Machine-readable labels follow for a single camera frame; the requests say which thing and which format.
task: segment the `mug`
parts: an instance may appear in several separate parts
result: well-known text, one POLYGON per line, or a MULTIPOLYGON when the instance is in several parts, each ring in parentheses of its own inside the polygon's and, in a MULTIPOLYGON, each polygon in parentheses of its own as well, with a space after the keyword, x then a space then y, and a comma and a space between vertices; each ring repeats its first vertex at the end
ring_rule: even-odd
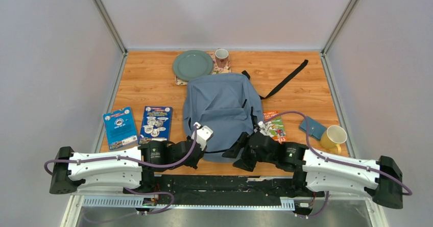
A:
POLYGON ((215 62, 219 68, 226 67, 229 61, 229 52, 227 50, 220 48, 215 51, 215 62))
POLYGON ((347 133, 344 128, 332 125, 326 129, 320 138, 320 145, 335 154, 341 154, 340 144, 346 142, 347 133))

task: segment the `pink mug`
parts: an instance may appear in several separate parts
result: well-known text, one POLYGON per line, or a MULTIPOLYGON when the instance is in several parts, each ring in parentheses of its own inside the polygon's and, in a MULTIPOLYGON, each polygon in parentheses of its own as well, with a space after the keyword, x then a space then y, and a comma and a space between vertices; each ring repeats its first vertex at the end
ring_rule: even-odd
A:
POLYGON ((219 68, 226 67, 229 61, 229 52, 227 50, 220 48, 215 51, 215 62, 219 68))

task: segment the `backpack strap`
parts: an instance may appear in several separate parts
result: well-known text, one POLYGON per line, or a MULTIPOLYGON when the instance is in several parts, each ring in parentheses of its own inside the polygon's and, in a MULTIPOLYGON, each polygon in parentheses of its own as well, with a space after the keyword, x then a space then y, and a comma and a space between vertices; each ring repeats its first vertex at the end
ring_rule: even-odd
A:
MULTIPOLYGON (((307 66, 307 64, 308 64, 308 60, 304 60, 304 62, 302 62, 302 64, 300 66, 298 66, 298 68, 296 68, 292 73, 290 73, 286 78, 284 78, 284 80, 281 81, 281 83, 279 83, 274 89, 272 89, 272 91, 268 95, 266 95, 266 97, 260 96, 260 99, 269 98, 272 95, 276 94, 292 78, 294 78, 300 71, 302 71, 302 69, 305 68, 307 66)), ((250 75, 248 74, 248 72, 246 70, 242 71, 242 74, 245 75, 248 78, 248 80, 250 79, 250 75)))

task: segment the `blue backpack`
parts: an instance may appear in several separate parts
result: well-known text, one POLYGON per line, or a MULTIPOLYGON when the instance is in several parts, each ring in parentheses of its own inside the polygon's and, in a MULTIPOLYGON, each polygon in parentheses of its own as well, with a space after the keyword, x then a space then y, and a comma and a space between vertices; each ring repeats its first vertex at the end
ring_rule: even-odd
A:
POLYGON ((243 132, 252 134, 257 121, 263 121, 261 99, 277 93, 308 63, 305 60, 288 75, 266 97, 258 95, 251 85, 246 71, 205 75, 187 84, 186 100, 183 105, 183 128, 191 136, 195 122, 213 130, 207 142, 206 161, 234 162, 234 158, 222 157, 243 132))

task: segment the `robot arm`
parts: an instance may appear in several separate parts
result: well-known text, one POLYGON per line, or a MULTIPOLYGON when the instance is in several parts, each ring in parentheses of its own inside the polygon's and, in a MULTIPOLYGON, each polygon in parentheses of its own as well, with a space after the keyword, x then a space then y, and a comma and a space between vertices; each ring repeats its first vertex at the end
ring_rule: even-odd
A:
POLYGON ((390 157, 381 156, 378 161, 360 160, 318 152, 319 157, 304 144, 280 144, 263 129, 244 139, 240 147, 244 147, 244 151, 233 163, 234 167, 253 171, 257 162, 272 163, 294 173, 293 187, 313 192, 355 193, 372 197, 375 203, 384 207, 403 208, 402 187, 379 173, 385 172, 402 182, 401 170, 390 157))
MULTIPOLYGON (((193 138, 197 134, 196 142, 200 146, 193 146, 193 141, 188 139, 177 144, 151 141, 127 150, 97 154, 60 148, 54 162, 61 160, 62 163, 54 165, 50 193, 67 194, 82 189, 124 191, 124 188, 152 192, 155 171, 181 165, 197 168, 206 142, 213 134, 207 126, 197 126, 199 129, 193 138)), ((240 159, 233 163, 234 167, 253 171, 257 162, 272 163, 279 169, 293 172, 291 187, 301 192, 355 193, 372 197, 374 202, 388 208, 403 207, 402 186, 382 175, 384 172, 402 182, 402 173, 392 158, 359 160, 315 152, 300 143, 280 144, 262 129, 251 136, 242 133, 223 157, 236 158, 242 147, 244 150, 240 159)))
POLYGON ((154 185, 148 182, 152 182, 155 171, 163 172, 182 165, 197 168, 213 131, 198 123, 195 125, 198 129, 193 138, 177 144, 151 141, 126 150, 96 154, 78 153, 69 146, 62 147, 53 160, 50 193, 68 194, 83 189, 153 189, 154 185))

